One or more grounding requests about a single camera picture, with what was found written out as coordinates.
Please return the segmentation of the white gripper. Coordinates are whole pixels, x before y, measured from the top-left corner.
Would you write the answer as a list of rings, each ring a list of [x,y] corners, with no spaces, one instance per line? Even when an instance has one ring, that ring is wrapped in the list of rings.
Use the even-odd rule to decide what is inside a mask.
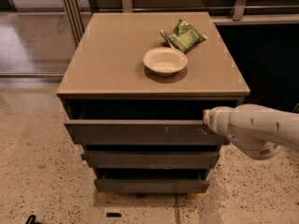
[[[219,135],[226,135],[229,126],[229,117],[233,109],[228,106],[218,106],[203,110],[203,122],[208,128]]]

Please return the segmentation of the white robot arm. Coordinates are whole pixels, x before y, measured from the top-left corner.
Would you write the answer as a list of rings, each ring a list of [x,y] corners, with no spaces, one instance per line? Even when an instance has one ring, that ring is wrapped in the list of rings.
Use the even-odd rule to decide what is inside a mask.
[[[254,160],[271,159],[279,147],[299,150],[299,114],[261,105],[217,106],[203,111],[207,127]]]

